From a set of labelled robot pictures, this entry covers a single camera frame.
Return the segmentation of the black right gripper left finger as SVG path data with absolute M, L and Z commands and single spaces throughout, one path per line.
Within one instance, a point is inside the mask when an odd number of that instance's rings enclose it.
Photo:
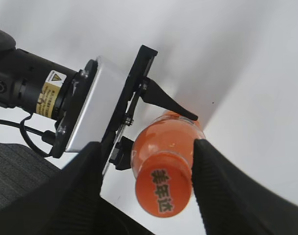
M 150 235 L 100 196 L 102 145 L 90 142 L 49 181 L 0 210 L 0 235 Z

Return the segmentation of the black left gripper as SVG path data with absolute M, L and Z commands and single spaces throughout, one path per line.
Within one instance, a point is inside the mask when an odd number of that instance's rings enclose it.
M 115 166 L 116 170 L 127 170 L 131 168 L 131 152 L 134 142 L 124 136 L 121 138 L 121 135 L 126 125 L 133 122 L 133 115 L 127 114 L 128 106 L 131 104 L 133 96 L 140 89 L 141 80 L 143 77 L 147 76 L 156 56 L 156 50 L 142 45 L 131 70 L 129 73 L 126 73 L 127 77 L 122 93 L 102 141 L 99 142 L 102 147 L 101 159 L 104 167 L 108 166 L 109 161 Z M 90 60 L 85 68 L 79 71 L 72 79 L 66 90 L 66 96 L 60 111 L 61 116 L 55 125 L 55 142 L 51 149 L 51 155 L 54 158 L 60 158 L 62 154 L 66 152 L 66 145 L 75 127 L 76 121 L 79 118 L 80 111 L 92 85 L 96 70 L 96 59 Z M 150 78 L 144 78 L 143 92 L 140 97 L 145 103 L 175 112 L 190 120 L 198 120 L 197 115 L 182 107 Z

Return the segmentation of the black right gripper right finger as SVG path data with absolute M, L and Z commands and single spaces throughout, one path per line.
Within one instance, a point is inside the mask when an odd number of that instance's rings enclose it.
M 205 139 L 194 141 L 192 184 L 208 235 L 298 235 L 298 206 L 246 175 Z

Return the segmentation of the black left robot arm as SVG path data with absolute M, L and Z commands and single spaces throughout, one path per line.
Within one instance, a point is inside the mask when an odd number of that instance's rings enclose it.
M 140 99 L 190 120 L 198 118 L 148 78 L 156 55 L 154 49 L 141 46 L 128 74 L 102 56 L 74 71 L 16 48 L 15 40 L 0 30 L 0 107 L 19 107 L 30 117 L 39 114 L 55 120 L 54 132 L 41 133 L 51 145 L 48 153 L 32 142 L 24 121 L 16 125 L 28 147 L 40 156 L 59 158 L 99 142 L 101 162 L 107 167 L 115 149 L 122 155 L 129 151 L 131 141 L 122 134 L 133 124 Z

